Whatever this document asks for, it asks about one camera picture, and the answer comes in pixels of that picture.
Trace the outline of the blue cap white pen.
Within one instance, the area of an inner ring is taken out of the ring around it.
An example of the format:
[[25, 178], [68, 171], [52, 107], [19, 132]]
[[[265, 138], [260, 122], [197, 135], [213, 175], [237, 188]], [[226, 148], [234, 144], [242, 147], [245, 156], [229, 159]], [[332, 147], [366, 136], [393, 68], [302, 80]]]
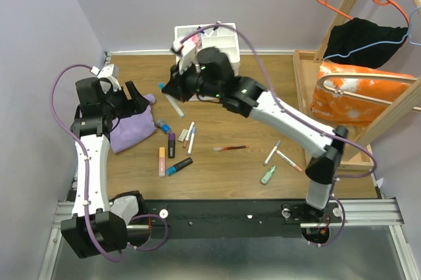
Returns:
[[171, 104], [171, 106], [173, 107], [173, 109], [176, 111], [177, 115], [181, 118], [185, 117], [184, 112], [181, 110], [181, 108], [178, 106], [176, 99], [168, 94], [166, 94], [163, 89], [164, 89], [164, 84], [162, 82], [159, 83], [159, 87], [161, 89], [161, 92], [164, 94], [164, 96], [167, 98], [168, 102]]

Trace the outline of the light blue white pen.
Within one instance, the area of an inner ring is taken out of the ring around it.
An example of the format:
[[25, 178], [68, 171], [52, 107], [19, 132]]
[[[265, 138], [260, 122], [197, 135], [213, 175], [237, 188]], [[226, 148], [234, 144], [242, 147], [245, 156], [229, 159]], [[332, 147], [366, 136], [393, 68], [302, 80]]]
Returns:
[[191, 135], [189, 138], [189, 146], [187, 149], [187, 155], [191, 156], [192, 154], [192, 150], [193, 150], [193, 143], [194, 143], [194, 139], [195, 139], [195, 134], [196, 134], [196, 127], [193, 127], [192, 131], [191, 131]]

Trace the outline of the pink cap pencil tube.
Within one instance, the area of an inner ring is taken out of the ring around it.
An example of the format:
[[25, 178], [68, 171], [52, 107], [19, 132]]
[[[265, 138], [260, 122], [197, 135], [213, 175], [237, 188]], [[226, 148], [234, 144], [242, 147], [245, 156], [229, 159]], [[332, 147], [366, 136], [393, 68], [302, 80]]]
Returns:
[[193, 35], [190, 40], [195, 44], [195, 47], [197, 49], [200, 49], [202, 46], [202, 36], [201, 34], [195, 34]]

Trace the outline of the salmon tip white pen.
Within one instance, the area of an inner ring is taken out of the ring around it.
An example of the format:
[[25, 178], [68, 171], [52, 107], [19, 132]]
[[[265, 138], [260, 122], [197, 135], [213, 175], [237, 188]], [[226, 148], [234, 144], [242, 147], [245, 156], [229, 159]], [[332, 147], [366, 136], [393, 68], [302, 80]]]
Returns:
[[191, 136], [191, 133], [193, 131], [193, 127], [194, 126], [195, 126], [195, 122], [191, 122], [191, 124], [189, 126], [189, 129], [188, 129], [188, 131], [186, 133], [186, 136], [184, 138], [183, 148], [186, 148], [187, 147], [187, 144], [189, 143], [189, 139], [190, 139], [190, 136]]

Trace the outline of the blue cap white marker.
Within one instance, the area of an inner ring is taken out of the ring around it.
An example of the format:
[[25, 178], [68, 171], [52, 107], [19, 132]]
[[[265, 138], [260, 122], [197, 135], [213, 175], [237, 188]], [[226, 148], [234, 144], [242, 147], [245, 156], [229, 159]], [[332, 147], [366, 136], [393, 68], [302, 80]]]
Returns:
[[199, 31], [200, 31], [200, 34], [202, 34], [202, 35], [206, 35], [206, 32], [204, 31], [204, 29], [202, 29], [202, 27], [201, 27], [201, 26], [198, 26], [198, 27], [197, 27], [197, 30], [199, 30]]

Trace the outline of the white plastic drawer organizer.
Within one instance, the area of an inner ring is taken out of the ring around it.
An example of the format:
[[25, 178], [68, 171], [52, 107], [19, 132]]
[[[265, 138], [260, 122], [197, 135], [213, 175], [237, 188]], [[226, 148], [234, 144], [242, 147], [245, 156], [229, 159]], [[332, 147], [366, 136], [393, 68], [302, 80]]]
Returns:
[[[194, 32], [198, 26], [201, 26], [202, 29], [207, 26], [207, 24], [198, 24], [198, 25], [187, 25], [187, 26], [176, 26], [174, 28], [174, 37], [175, 39], [182, 37], [182, 39], [189, 35], [191, 32]], [[216, 47], [221, 52], [225, 53], [232, 65], [233, 72], [235, 75], [238, 75], [239, 72], [239, 63], [240, 63], [240, 53], [239, 53], [239, 41], [235, 31], [227, 29], [224, 27], [219, 27], [213, 36], [209, 37], [208, 34], [213, 29], [213, 27], [204, 30], [206, 35], [202, 35], [202, 46], [200, 50], [208, 47]]]

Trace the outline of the black cap white marker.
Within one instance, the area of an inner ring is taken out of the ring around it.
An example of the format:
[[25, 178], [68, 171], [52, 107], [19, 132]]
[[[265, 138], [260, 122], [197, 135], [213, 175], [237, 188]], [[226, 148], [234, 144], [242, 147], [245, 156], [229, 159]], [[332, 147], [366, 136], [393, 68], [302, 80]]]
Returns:
[[221, 24], [221, 21], [216, 21], [215, 23], [215, 27], [213, 27], [213, 29], [210, 31], [210, 33], [208, 34], [209, 37], [213, 36], [213, 34], [215, 33], [215, 31], [217, 31], [217, 29], [219, 28], [219, 24]]

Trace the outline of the grey white marker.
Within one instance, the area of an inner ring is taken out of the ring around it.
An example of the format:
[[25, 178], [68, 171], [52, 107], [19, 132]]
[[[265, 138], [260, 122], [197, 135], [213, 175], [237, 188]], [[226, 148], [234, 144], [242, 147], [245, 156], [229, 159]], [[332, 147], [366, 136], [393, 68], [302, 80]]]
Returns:
[[281, 144], [281, 141], [277, 141], [277, 143], [273, 146], [272, 150], [269, 152], [268, 156], [266, 157], [266, 159], [263, 162], [263, 165], [266, 166], [269, 164], [270, 159], [272, 158], [272, 156], [274, 155], [274, 153], [278, 150], [279, 146]]

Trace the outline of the pink white marker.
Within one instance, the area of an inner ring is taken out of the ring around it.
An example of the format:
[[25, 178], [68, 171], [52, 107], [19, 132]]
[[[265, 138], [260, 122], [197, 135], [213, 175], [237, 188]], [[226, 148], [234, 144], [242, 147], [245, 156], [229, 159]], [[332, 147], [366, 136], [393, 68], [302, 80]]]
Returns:
[[282, 153], [281, 151], [277, 150], [276, 154], [282, 158], [284, 161], [286, 161], [291, 167], [295, 168], [298, 172], [302, 172], [303, 170], [296, 164], [294, 163], [290, 158], [288, 158], [284, 153]]

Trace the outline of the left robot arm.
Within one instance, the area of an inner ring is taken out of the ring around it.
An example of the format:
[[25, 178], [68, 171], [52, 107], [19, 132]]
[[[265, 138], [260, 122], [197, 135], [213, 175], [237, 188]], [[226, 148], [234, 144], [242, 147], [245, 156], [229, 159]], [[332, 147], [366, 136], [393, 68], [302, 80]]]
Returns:
[[121, 252], [129, 240], [127, 226], [138, 224], [147, 213], [139, 191], [108, 198], [107, 158], [113, 120], [145, 112], [149, 101], [133, 82], [121, 87], [114, 76], [76, 82], [80, 104], [68, 129], [78, 157], [77, 188], [69, 219], [61, 233], [79, 258]]

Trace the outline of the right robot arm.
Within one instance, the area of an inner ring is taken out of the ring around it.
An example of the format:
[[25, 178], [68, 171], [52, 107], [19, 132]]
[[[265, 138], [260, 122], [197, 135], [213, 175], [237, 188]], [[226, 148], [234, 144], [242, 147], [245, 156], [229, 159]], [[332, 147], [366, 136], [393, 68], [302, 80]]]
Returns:
[[310, 222], [326, 215], [348, 134], [345, 127], [318, 123], [253, 78], [235, 75], [227, 54], [216, 47], [176, 53], [163, 91], [182, 102], [194, 95], [214, 97], [226, 110], [270, 126], [300, 144], [311, 155], [305, 170], [310, 184], [303, 215]]

